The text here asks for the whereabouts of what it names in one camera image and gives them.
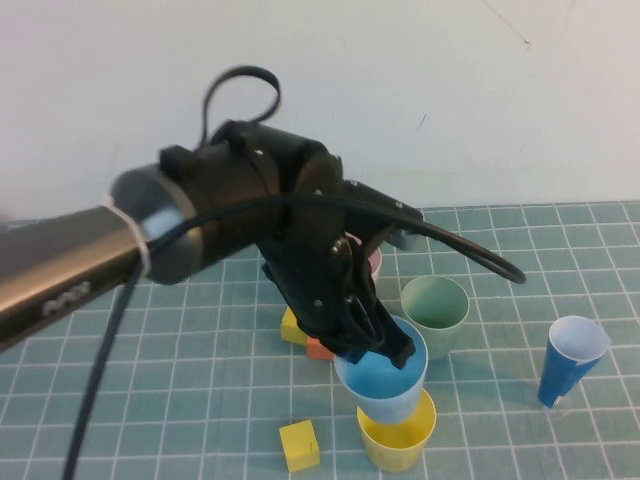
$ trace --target paper cup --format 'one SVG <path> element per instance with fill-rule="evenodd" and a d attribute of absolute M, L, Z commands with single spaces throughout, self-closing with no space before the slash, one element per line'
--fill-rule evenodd
<path fill-rule="evenodd" d="M 562 317 L 549 328 L 538 399 L 548 408 L 564 397 L 611 346 L 611 338 L 593 320 Z"/>
<path fill-rule="evenodd" d="M 380 268 L 382 267 L 382 252 L 379 248 L 376 248 L 376 251 L 369 257 L 369 265 L 371 267 L 371 278 L 375 282 L 380 277 Z"/>
<path fill-rule="evenodd" d="M 420 458 L 436 426 L 436 407 L 422 389 L 413 414 L 397 425 L 381 425 L 358 408 L 358 425 L 369 459 L 382 470 L 402 472 Z"/>
<path fill-rule="evenodd" d="M 350 233 L 347 233 L 347 237 L 353 238 L 356 242 L 358 242 L 358 245 L 362 245 L 362 240 L 360 240 L 358 237 L 355 237 Z M 378 277 L 380 277 L 381 267 L 382 267 L 382 251 L 379 248 L 376 248 L 375 252 L 373 252 L 369 256 L 369 272 L 371 273 L 371 278 L 373 279 L 374 282 L 378 280 Z"/>
<path fill-rule="evenodd" d="M 426 275 L 411 280 L 400 300 L 404 313 L 427 342 L 429 360 L 446 356 L 469 313 L 464 288 L 450 278 Z"/>
<path fill-rule="evenodd" d="M 340 381 L 355 396 L 356 404 L 376 423 L 401 423 L 411 416 L 420 401 L 427 372 L 427 345 L 408 321 L 394 316 L 411 337 L 416 351 L 402 369 L 379 353 L 367 352 L 356 364 L 336 356 L 333 365 Z"/>

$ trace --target orange block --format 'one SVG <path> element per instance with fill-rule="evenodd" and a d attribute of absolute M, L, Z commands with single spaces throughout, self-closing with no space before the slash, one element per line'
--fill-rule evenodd
<path fill-rule="evenodd" d="M 307 356 L 316 360 L 333 360 L 333 352 L 327 350 L 317 338 L 307 337 Z"/>

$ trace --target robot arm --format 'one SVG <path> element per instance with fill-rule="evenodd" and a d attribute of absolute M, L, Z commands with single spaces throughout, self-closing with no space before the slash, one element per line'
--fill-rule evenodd
<path fill-rule="evenodd" d="M 284 195 L 307 200 L 272 201 Z M 509 280 L 525 280 L 496 254 L 422 222 L 417 209 L 345 181 L 341 159 L 321 143 L 255 120 L 229 121 L 193 151 L 162 150 L 158 163 L 116 179 L 110 199 L 108 207 L 0 235 L 0 351 L 123 283 L 176 226 L 243 202 L 265 205 L 185 230 L 152 259 L 147 276 L 173 284 L 256 244 L 299 327 L 352 361 L 376 351 L 401 367 L 414 351 L 368 271 L 383 241 L 403 247 L 411 235 L 429 235 Z"/>

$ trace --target yellow cube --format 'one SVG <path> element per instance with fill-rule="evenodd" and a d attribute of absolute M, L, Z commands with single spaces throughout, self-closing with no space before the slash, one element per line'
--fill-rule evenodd
<path fill-rule="evenodd" d="M 281 427 L 280 440 L 289 472 L 320 465 L 320 448 L 311 420 Z"/>
<path fill-rule="evenodd" d="M 284 317 L 282 317 L 280 335 L 287 342 L 307 345 L 307 334 L 298 328 L 298 321 L 289 307 L 287 307 L 287 311 L 284 312 Z"/>

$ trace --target green cutting mat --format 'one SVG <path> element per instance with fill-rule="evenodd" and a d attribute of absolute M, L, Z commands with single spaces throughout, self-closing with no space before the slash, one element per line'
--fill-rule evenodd
<path fill-rule="evenodd" d="M 286 479 L 278 427 L 312 419 L 321 465 L 295 479 L 640 477 L 640 202 L 427 209 L 428 221 L 527 272 L 511 285 L 426 240 L 384 247 L 379 296 L 400 312 L 413 276 L 472 298 L 457 350 L 429 365 L 438 420 L 402 475 L 367 460 L 355 405 L 329 363 L 280 339 L 282 297 L 250 249 L 192 277 L 136 289 L 77 478 Z M 58 478 L 113 293 L 0 355 L 0 479 Z M 551 322 L 602 322 L 614 346 L 547 415 L 535 398 Z"/>

